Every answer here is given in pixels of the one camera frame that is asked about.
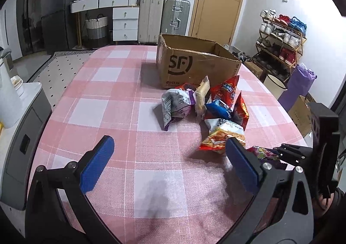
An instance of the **door frame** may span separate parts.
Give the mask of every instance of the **door frame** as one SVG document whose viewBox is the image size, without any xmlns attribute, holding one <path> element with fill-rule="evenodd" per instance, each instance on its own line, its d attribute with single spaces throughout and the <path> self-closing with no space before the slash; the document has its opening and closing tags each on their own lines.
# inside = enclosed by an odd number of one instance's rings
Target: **door frame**
<svg viewBox="0 0 346 244">
<path fill-rule="evenodd" d="M 198 0 L 194 0 L 188 36 L 192 36 L 193 25 L 196 22 L 197 7 L 198 7 Z M 240 0 L 239 1 L 239 8 L 238 8 L 236 20 L 235 20 L 235 23 L 234 23 L 234 26 L 233 26 L 233 30 L 232 30 L 230 39 L 229 39 L 229 44 L 232 43 L 232 40 L 233 40 L 233 37 L 234 37 L 234 33 L 236 31 L 236 27 L 237 27 L 237 24 L 238 24 L 238 21 L 239 21 L 239 15 L 240 15 L 240 11 L 241 11 L 242 7 L 243 7 L 243 0 Z"/>
</svg>

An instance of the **blue snack bag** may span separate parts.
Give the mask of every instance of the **blue snack bag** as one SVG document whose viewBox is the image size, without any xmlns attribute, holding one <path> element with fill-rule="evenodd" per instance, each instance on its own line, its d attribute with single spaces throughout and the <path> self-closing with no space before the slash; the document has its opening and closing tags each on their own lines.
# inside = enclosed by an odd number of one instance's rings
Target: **blue snack bag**
<svg viewBox="0 0 346 244">
<path fill-rule="evenodd" d="M 216 118 L 231 120 L 232 110 L 222 100 L 214 100 L 212 103 L 207 103 L 205 107 L 210 113 L 216 116 Z"/>
</svg>

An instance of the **screw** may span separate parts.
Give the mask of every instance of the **screw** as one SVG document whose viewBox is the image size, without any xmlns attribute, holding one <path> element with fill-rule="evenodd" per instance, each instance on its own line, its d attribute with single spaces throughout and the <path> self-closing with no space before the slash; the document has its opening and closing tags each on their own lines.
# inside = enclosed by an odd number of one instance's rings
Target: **screw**
<svg viewBox="0 0 346 244">
<path fill-rule="evenodd" d="M 266 170 L 270 170 L 272 168 L 272 165 L 270 163 L 266 162 L 263 164 L 263 168 Z"/>
<path fill-rule="evenodd" d="M 295 167 L 295 170 L 296 170 L 298 173 L 302 173 L 302 172 L 303 172 L 303 168 L 302 168 L 301 166 Z"/>
<path fill-rule="evenodd" d="M 37 171 L 37 172 L 42 172 L 43 169 L 44 169 L 44 166 L 40 165 L 40 166 L 38 166 L 38 167 L 36 168 L 36 171 Z"/>
<path fill-rule="evenodd" d="M 67 168 L 74 169 L 77 166 L 76 161 L 71 161 L 69 164 L 67 164 Z"/>
</svg>

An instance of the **white bottle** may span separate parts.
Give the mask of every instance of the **white bottle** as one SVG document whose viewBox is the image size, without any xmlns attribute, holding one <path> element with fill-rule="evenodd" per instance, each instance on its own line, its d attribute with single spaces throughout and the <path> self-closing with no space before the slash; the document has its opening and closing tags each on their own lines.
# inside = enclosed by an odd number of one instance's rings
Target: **white bottle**
<svg viewBox="0 0 346 244">
<path fill-rule="evenodd" d="M 14 88 L 6 65 L 0 59 L 0 122 L 11 128 L 20 118 L 22 102 Z"/>
</svg>

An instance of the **pink checkered tablecloth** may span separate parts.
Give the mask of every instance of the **pink checkered tablecloth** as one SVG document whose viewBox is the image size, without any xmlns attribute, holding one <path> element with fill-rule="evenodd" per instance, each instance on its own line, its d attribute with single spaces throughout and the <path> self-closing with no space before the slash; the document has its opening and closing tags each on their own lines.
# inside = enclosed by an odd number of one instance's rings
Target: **pink checkered tablecloth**
<svg viewBox="0 0 346 244">
<path fill-rule="evenodd" d="M 241 66 L 250 113 L 246 146 L 306 145 L 291 118 L 264 85 Z M 208 130 L 194 115 L 162 131 L 156 47 L 109 46 L 94 52 L 56 106 L 31 172 L 78 161 L 104 136 L 115 151 L 86 195 L 123 243 L 216 243 L 235 223 L 251 195 L 227 157 L 197 152 Z M 82 231 L 64 191 L 72 225 Z"/>
</svg>

